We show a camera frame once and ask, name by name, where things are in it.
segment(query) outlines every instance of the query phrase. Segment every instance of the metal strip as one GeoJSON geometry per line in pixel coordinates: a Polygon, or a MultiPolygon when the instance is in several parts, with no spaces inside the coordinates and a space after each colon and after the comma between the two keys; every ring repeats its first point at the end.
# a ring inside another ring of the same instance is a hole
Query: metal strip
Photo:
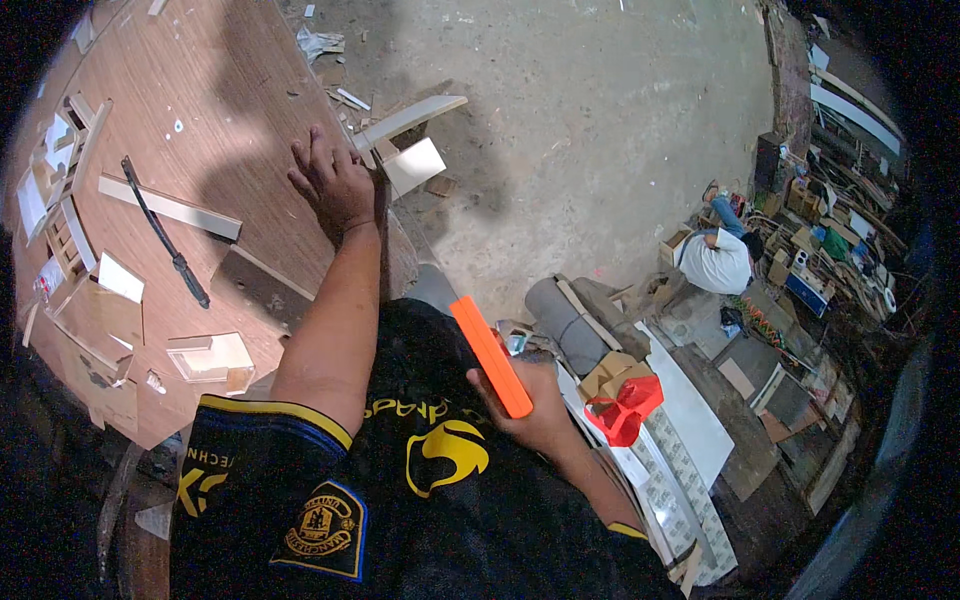
{"type": "Polygon", "coordinates": [[[677,498],[677,504],[680,506],[681,512],[684,513],[687,522],[690,524],[690,531],[697,538],[697,541],[700,542],[700,545],[703,546],[704,560],[707,561],[707,564],[710,566],[710,568],[716,567],[717,558],[716,555],[713,554],[713,548],[710,547],[710,543],[707,540],[707,534],[704,533],[704,528],[700,522],[700,518],[698,518],[697,514],[693,512],[693,507],[690,506],[690,499],[686,497],[686,491],[683,487],[681,487],[680,482],[677,481],[677,476],[674,474],[673,469],[670,468],[670,465],[666,462],[666,458],[663,456],[663,453],[660,452],[660,447],[657,446],[657,443],[654,442],[650,432],[647,431],[647,426],[645,423],[640,424],[639,438],[643,442],[643,445],[646,446],[647,451],[650,452],[650,456],[653,457],[654,463],[657,464],[657,468],[659,468],[660,472],[663,474],[663,479],[670,486],[674,497],[677,498]]]}

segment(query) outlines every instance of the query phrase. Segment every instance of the black tool handle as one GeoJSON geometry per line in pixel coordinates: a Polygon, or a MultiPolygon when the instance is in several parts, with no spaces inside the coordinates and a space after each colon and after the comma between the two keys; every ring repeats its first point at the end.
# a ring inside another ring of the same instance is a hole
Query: black tool handle
{"type": "Polygon", "coordinates": [[[177,252],[177,255],[174,256],[174,269],[180,272],[180,276],[183,277],[183,281],[186,283],[186,287],[190,290],[190,293],[193,294],[193,297],[197,299],[197,302],[200,303],[200,306],[203,308],[210,307],[210,296],[204,291],[204,287],[197,280],[197,276],[193,275],[193,271],[190,270],[190,267],[186,264],[186,258],[183,258],[183,254],[177,252]]]}

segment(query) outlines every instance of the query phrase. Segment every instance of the yellow sleeve trim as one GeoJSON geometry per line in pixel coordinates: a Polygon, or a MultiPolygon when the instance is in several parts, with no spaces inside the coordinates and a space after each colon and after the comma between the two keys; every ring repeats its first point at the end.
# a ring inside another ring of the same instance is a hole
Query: yellow sleeve trim
{"type": "Polygon", "coordinates": [[[616,522],[611,523],[610,525],[607,526],[607,529],[618,534],[623,534],[624,536],[630,536],[631,538],[640,538],[641,540],[647,539],[645,535],[638,532],[633,527],[624,525],[623,523],[616,523],[616,522]]]}
{"type": "Polygon", "coordinates": [[[300,404],[292,402],[263,402],[247,400],[231,400],[229,398],[214,396],[213,394],[204,394],[200,396],[200,405],[215,408],[217,410],[229,411],[231,413],[256,413],[260,415],[290,415],[303,419],[309,423],[320,427],[323,431],[340,442],[347,450],[353,443],[347,430],[340,426],[340,423],[331,419],[327,415],[317,412],[312,408],[307,408],[300,404]]]}

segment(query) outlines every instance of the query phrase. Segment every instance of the concrete floor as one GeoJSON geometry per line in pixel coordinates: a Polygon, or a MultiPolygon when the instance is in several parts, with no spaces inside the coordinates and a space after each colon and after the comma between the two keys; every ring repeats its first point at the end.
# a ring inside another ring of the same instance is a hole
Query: concrete floor
{"type": "Polygon", "coordinates": [[[305,4],[280,1],[294,30],[347,36],[354,95],[469,97],[427,129],[457,192],[412,192],[397,212],[421,260],[488,319],[523,317],[526,291],[556,272],[643,280],[709,180],[746,191],[772,123],[753,5],[384,0],[305,19],[305,4]]]}

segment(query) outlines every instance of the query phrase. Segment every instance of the black hair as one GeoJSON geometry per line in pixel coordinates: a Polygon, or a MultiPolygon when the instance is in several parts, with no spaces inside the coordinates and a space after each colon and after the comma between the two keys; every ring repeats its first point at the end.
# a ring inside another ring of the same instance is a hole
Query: black hair
{"type": "Polygon", "coordinates": [[[763,258],[763,240],[760,239],[760,236],[748,231],[743,234],[743,237],[740,238],[740,241],[747,245],[747,252],[750,253],[750,257],[757,262],[760,258],[763,258]]]}

